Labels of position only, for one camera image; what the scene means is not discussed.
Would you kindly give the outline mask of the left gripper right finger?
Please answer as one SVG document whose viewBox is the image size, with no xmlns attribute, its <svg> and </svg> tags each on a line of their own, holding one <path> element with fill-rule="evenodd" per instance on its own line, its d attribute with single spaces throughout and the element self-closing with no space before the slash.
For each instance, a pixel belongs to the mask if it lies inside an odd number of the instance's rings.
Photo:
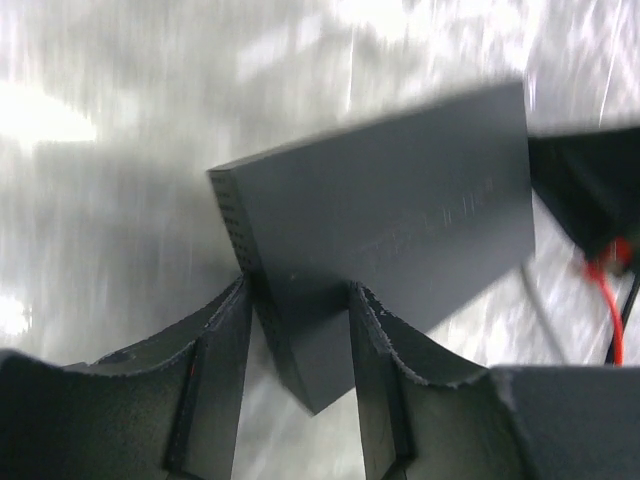
<svg viewBox="0 0 640 480">
<path fill-rule="evenodd" d="M 486 368 L 432 341 L 364 285 L 349 293 L 370 479 L 635 479 L 639 371 Z"/>
</svg>

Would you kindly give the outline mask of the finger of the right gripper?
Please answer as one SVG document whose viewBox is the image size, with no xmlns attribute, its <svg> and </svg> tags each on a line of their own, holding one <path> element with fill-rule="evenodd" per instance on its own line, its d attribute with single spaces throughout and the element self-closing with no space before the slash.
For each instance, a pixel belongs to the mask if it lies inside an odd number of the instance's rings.
<svg viewBox="0 0 640 480">
<path fill-rule="evenodd" d="M 639 128 L 528 138 L 534 190 L 591 259 L 639 232 Z"/>
</svg>

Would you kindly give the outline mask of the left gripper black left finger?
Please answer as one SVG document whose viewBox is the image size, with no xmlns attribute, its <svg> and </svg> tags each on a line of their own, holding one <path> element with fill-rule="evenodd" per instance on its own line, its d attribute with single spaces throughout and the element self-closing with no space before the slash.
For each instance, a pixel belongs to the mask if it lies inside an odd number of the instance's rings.
<svg viewBox="0 0 640 480">
<path fill-rule="evenodd" d="M 99 361 L 1 353 L 5 479 L 227 479 L 251 331 L 239 278 L 205 307 Z"/>
</svg>

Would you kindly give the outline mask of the black network switch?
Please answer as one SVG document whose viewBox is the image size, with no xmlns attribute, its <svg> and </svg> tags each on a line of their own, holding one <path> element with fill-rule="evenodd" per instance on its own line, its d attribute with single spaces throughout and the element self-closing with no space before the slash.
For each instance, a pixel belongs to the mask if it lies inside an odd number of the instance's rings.
<svg viewBox="0 0 640 480">
<path fill-rule="evenodd" d="M 426 332 L 535 249 L 518 81 L 208 175 L 280 380 L 311 413 L 354 385 L 351 282 Z"/>
</svg>

